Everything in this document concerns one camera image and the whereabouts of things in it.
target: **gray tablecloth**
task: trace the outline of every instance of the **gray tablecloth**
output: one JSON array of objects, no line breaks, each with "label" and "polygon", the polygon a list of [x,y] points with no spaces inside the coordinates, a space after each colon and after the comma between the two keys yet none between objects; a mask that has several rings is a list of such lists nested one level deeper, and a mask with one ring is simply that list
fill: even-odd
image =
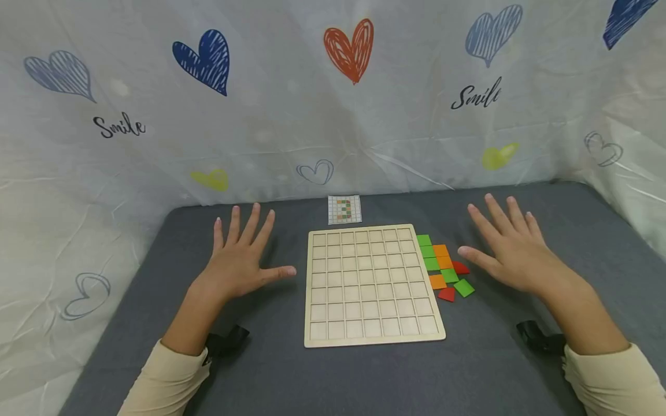
[{"label": "gray tablecloth", "polygon": [[[627,337],[666,378],[666,264],[591,188],[576,183],[362,196],[363,223],[411,223],[447,244],[483,246],[466,212],[483,195],[514,195],[546,242],[597,289]],[[244,221],[249,215],[243,206]],[[438,300],[447,339],[305,349],[308,232],[327,229],[325,199],[271,202],[277,221],[265,267],[292,264],[298,276],[234,301],[216,330],[250,330],[233,357],[218,360],[188,406],[196,415],[582,415],[557,358],[529,351],[515,324],[557,327],[537,300],[471,267],[476,293]],[[116,314],[72,390],[62,415],[115,415],[190,282],[210,256],[217,216],[231,206],[179,208],[166,218]]]}]

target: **black object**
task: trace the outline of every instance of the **black object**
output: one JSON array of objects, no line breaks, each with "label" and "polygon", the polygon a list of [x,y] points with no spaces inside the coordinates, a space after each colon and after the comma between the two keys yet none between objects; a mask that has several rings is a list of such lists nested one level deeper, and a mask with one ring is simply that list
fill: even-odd
[{"label": "black object", "polygon": [[564,345],[566,345],[567,340],[561,333],[545,336],[536,321],[523,321],[515,327],[518,329],[523,342],[532,351],[564,356]]}]

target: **pattern card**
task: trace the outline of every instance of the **pattern card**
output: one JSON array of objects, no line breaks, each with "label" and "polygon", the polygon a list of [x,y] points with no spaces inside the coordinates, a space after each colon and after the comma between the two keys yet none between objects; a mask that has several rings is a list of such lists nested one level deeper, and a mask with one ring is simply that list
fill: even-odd
[{"label": "pattern card", "polygon": [[312,231],[305,346],[444,339],[429,280],[411,224]]},{"label": "pattern card", "polygon": [[361,221],[361,198],[358,195],[328,197],[328,225]]}]

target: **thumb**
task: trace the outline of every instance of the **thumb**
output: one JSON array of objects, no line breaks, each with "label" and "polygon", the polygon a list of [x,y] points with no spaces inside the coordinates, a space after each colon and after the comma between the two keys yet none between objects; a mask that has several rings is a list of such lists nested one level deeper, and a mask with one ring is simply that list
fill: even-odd
[{"label": "thumb", "polygon": [[501,264],[497,259],[491,257],[479,250],[462,246],[458,248],[458,254],[461,255],[465,260],[469,260],[480,268],[488,272],[489,275],[494,278],[497,277],[500,271]]}]

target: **red heart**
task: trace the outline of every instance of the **red heart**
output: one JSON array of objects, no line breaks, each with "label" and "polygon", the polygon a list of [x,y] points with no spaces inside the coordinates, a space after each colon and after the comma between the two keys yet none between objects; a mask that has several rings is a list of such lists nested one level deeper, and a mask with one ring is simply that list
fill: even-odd
[{"label": "red heart", "polygon": [[336,27],[329,27],[324,32],[324,47],[333,64],[356,84],[361,81],[370,62],[373,38],[372,22],[363,19],[356,25],[351,45],[344,32]]}]

